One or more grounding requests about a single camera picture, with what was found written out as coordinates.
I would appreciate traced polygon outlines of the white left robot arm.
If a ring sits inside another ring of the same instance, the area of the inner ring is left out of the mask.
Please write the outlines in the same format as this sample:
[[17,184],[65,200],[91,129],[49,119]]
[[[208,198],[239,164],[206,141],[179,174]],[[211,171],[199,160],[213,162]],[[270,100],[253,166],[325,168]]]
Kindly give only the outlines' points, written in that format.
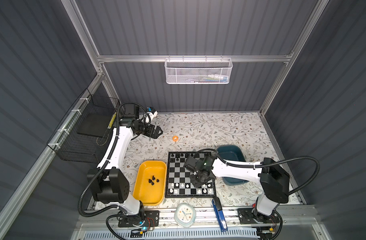
[[[128,146],[140,135],[157,139],[163,130],[152,124],[158,115],[153,107],[144,108],[137,103],[123,103],[118,108],[115,122],[111,124],[113,134],[108,149],[95,169],[87,174],[88,184],[78,200],[78,212],[83,217],[94,217],[110,209],[119,209],[126,216],[139,216],[144,210],[143,203],[130,193],[130,184],[121,167]],[[83,199],[91,191],[96,202],[106,204],[101,210],[87,213],[83,209]]]

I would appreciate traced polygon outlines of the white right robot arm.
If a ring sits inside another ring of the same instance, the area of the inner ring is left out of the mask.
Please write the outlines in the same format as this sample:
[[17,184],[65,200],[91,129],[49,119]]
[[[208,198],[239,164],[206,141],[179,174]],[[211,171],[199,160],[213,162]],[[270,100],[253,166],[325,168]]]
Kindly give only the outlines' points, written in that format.
[[259,184],[263,192],[252,210],[255,219],[271,216],[278,205],[289,201],[290,175],[280,163],[270,158],[264,158],[262,162],[237,162],[219,155],[206,156],[203,160],[188,157],[184,168],[191,173],[191,183],[195,187],[215,178],[234,178]]

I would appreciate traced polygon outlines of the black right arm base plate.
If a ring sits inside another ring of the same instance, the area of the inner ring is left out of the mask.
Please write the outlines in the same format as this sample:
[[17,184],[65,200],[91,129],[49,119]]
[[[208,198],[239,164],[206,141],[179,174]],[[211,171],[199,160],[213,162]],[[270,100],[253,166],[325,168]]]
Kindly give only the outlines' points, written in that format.
[[255,208],[238,208],[237,209],[239,221],[241,224],[279,224],[279,216],[272,213],[266,216],[258,213]]

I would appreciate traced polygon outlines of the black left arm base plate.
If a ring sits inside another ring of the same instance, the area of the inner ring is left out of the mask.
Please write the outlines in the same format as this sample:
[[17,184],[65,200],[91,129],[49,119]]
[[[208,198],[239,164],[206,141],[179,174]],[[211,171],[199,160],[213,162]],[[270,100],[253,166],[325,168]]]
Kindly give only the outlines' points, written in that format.
[[118,227],[157,227],[159,225],[160,211],[144,211],[138,215],[117,217]]

